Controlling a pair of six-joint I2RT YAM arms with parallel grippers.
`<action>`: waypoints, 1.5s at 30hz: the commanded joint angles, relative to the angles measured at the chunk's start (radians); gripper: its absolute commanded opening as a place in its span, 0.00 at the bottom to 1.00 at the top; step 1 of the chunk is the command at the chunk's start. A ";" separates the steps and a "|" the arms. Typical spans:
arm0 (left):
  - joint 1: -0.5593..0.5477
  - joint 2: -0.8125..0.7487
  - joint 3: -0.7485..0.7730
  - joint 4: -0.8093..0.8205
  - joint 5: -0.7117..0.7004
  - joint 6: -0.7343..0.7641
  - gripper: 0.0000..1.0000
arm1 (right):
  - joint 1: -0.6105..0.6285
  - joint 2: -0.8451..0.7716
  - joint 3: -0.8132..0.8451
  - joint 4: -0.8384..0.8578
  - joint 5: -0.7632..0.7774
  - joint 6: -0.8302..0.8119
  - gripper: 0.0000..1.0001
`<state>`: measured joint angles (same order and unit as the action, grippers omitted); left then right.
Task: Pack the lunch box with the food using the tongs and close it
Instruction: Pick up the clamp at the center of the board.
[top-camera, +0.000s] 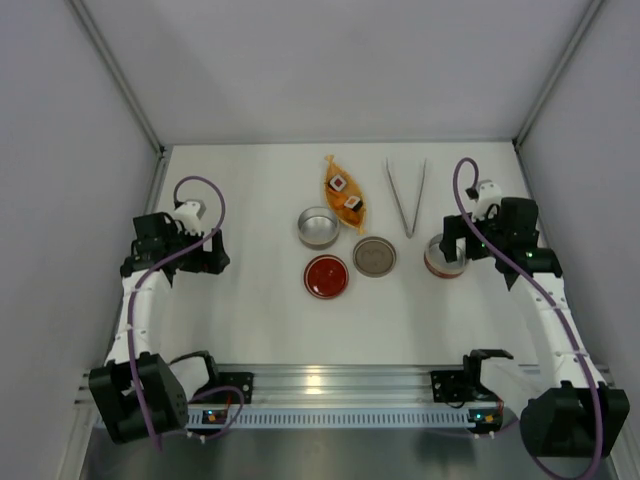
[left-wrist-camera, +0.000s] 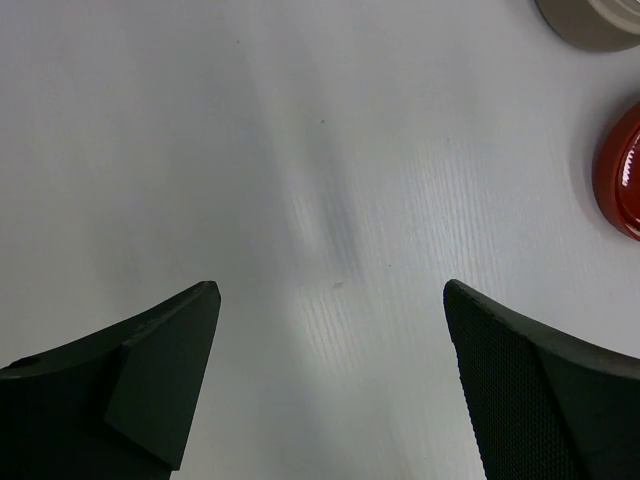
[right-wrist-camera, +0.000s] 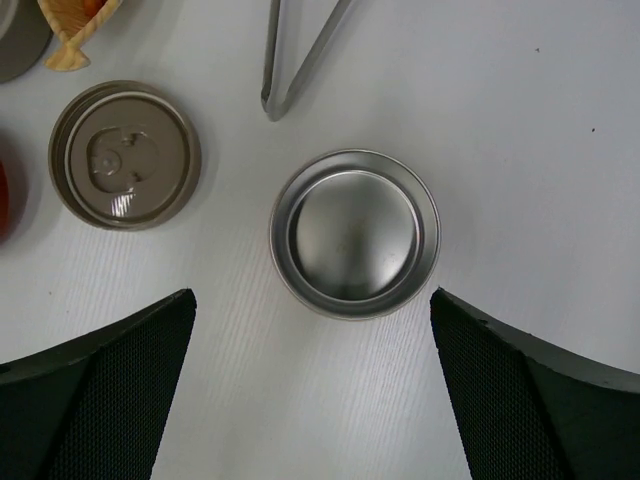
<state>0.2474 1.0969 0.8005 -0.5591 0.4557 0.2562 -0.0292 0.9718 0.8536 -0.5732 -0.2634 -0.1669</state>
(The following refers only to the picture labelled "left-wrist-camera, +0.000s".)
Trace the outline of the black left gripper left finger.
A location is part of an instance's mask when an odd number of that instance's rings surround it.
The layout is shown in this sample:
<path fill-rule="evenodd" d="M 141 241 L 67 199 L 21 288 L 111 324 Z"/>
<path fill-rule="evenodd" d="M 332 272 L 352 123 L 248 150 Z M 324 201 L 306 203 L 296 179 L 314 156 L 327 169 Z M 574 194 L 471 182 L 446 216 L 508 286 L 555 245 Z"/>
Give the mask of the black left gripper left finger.
<path fill-rule="evenodd" d="M 4 479 L 168 479 L 180 469 L 221 306 L 199 282 L 1 370 Z"/>

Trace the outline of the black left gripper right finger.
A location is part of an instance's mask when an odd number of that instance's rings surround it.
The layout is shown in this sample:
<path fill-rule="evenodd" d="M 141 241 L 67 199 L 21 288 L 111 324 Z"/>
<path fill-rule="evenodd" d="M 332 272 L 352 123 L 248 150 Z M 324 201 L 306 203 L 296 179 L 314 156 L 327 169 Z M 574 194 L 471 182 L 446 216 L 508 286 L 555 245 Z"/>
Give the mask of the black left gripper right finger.
<path fill-rule="evenodd" d="M 443 306 L 489 479 L 636 479 L 639 361 L 448 281 Z"/>

